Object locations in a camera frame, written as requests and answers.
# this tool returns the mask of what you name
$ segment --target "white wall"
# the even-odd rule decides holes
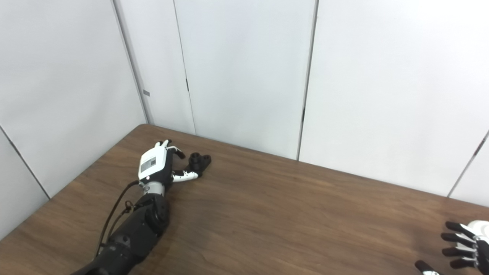
[[[198,136],[294,159],[314,0],[175,0]]]
[[[173,0],[116,0],[151,124],[195,134]]]
[[[0,131],[0,240],[48,198]]]
[[[446,196],[489,125],[488,12],[321,0],[300,160]]]
[[[0,8],[0,124],[50,196],[145,119],[110,0]]]
[[[489,140],[460,179],[450,198],[489,207]]]

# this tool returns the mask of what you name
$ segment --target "brown wood grain surface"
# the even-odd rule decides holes
[[[489,219],[489,208],[150,125],[4,238],[0,274],[68,275],[87,264],[141,154],[168,138],[213,162],[169,191],[171,224],[132,275],[417,275],[418,259],[477,274],[449,268],[440,233],[446,220]],[[176,158],[176,169],[185,165]],[[126,199],[140,195],[133,187]]]

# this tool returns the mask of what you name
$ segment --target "wire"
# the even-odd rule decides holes
[[[119,221],[119,219],[124,215],[128,213],[127,209],[122,210],[122,212],[115,218],[114,222],[112,223],[111,229],[109,230],[109,234],[107,234],[107,240],[105,241],[106,243],[109,242],[109,237],[112,235],[112,231],[114,231],[114,227]]]
[[[129,212],[131,212],[134,209],[134,204],[131,201],[126,201],[125,203],[126,208],[122,210],[122,212],[115,218],[114,222],[112,223],[111,229],[109,229],[109,234],[107,234],[107,239],[105,240],[106,243],[109,242],[109,238],[112,235],[112,232],[114,231],[114,227],[119,221],[119,219],[124,215]]]
[[[105,230],[107,230],[107,226],[109,225],[109,221],[111,220],[112,215],[114,215],[115,209],[119,205],[119,202],[121,201],[124,194],[126,194],[127,190],[129,190],[129,188],[133,187],[134,185],[138,185],[138,184],[139,184],[139,181],[131,182],[130,184],[128,184],[126,186],[126,188],[124,188],[124,190],[122,190],[122,193],[119,195],[119,198],[115,202],[114,207],[112,208],[109,216],[107,217],[107,220],[105,221],[104,227],[102,228],[102,232],[100,233],[100,238],[98,239],[98,242],[97,242],[97,250],[95,251],[94,258],[96,258],[98,256],[98,254],[100,253],[100,247],[102,246],[102,240],[104,239]]]

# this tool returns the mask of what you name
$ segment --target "robotic hand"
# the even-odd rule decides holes
[[[201,177],[211,163],[209,155],[192,153],[185,169],[173,170],[173,154],[181,159],[185,158],[185,154],[175,146],[168,146],[171,142],[159,141],[154,148],[141,156],[139,180],[130,183],[123,190],[112,208],[102,229],[95,258],[72,275],[127,275],[158,243],[170,223],[165,192],[171,188],[173,182]],[[102,244],[107,225],[122,196],[135,185],[142,187],[143,196],[134,205],[126,202],[126,208],[115,219],[106,243]],[[119,218],[129,212],[131,215],[112,233]]]
[[[442,233],[442,239],[455,242],[455,247],[442,250],[447,257],[461,257],[450,262],[454,269],[464,267],[477,268],[483,275],[489,275],[489,239],[483,228],[489,225],[486,221],[474,221],[466,226],[454,222],[446,222],[446,228],[458,233]],[[423,275],[441,275],[423,261],[415,263]]]

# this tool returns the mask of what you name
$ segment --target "black joint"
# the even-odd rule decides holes
[[[211,161],[212,159],[210,155],[202,156],[197,152],[192,153],[188,159],[188,166],[185,168],[185,170],[195,172],[199,177],[201,177]]]

